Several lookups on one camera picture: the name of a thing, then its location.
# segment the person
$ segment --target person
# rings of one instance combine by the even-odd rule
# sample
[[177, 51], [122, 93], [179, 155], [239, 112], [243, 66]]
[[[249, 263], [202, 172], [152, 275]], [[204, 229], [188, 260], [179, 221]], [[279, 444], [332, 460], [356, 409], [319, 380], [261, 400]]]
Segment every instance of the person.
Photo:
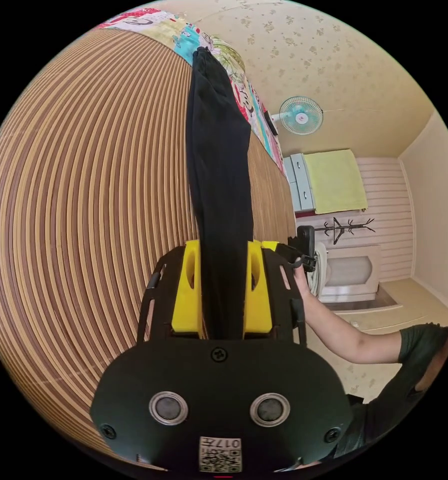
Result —
[[305, 321], [324, 345], [355, 364], [402, 366], [377, 398], [352, 405], [353, 420], [331, 455], [310, 467], [369, 445], [396, 426], [430, 387], [448, 357], [448, 327], [426, 323], [381, 335], [362, 332], [331, 312], [315, 297], [302, 266], [294, 277], [304, 304]]

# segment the yellow plastic part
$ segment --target yellow plastic part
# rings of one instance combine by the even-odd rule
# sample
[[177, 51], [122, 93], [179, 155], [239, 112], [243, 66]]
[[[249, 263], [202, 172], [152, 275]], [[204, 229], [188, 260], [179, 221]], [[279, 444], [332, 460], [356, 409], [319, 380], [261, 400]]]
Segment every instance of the yellow plastic part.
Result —
[[[247, 278], [244, 304], [245, 333], [268, 334], [272, 330], [272, 316], [262, 248], [264, 244], [273, 243], [277, 245], [277, 242], [261, 243], [256, 240], [247, 244]], [[252, 277], [254, 277], [255, 282], [254, 290], [252, 290]]]
[[262, 242], [262, 248], [263, 249], [269, 249], [275, 252], [275, 249], [277, 248], [278, 241], [263, 241]]
[[185, 244], [182, 270], [172, 316], [172, 329], [178, 334], [198, 333], [200, 339], [204, 337], [200, 283], [200, 244], [198, 240], [190, 240]]

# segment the dark green shirt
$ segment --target dark green shirt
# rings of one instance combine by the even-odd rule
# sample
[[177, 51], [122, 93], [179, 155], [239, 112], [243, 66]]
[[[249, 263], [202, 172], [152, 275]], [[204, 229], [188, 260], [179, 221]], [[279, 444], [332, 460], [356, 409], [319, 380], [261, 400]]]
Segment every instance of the dark green shirt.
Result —
[[422, 397], [424, 392], [416, 392], [414, 387], [423, 377], [432, 357], [444, 345], [448, 327], [426, 323], [405, 328], [400, 333], [399, 363], [402, 367], [377, 398], [369, 403], [353, 405], [353, 421], [337, 444], [334, 458], [388, 433]]

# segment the wall fan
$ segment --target wall fan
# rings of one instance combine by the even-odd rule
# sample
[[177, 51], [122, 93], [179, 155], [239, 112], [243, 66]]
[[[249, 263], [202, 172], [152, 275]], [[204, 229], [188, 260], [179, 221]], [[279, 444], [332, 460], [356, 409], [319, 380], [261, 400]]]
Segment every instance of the wall fan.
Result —
[[292, 96], [271, 119], [273, 122], [279, 120], [293, 134], [309, 135], [320, 128], [324, 113], [314, 100], [305, 96]]

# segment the coat rack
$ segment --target coat rack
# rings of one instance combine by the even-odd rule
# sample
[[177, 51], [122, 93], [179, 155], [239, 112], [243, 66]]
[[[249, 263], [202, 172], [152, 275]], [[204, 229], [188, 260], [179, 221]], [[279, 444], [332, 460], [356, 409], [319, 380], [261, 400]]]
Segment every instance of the coat rack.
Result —
[[352, 219], [349, 219], [347, 221], [348, 225], [341, 225], [339, 223], [339, 220], [337, 220], [337, 218], [334, 217], [334, 225], [333, 226], [329, 226], [328, 222], [325, 222], [324, 223], [324, 228], [316, 228], [315, 231], [316, 232], [324, 232], [327, 236], [329, 236], [328, 232], [333, 231], [333, 233], [334, 233], [334, 245], [335, 245], [339, 241], [339, 239], [341, 238], [341, 236], [343, 235], [343, 233], [346, 230], [349, 230], [349, 233], [353, 234], [353, 235], [354, 235], [353, 230], [356, 230], [356, 229], [367, 229], [367, 230], [370, 230], [371, 232], [375, 232], [375, 230], [373, 230], [372, 228], [370, 228], [368, 226], [373, 221], [374, 221], [374, 219], [370, 218], [366, 223], [353, 224]]

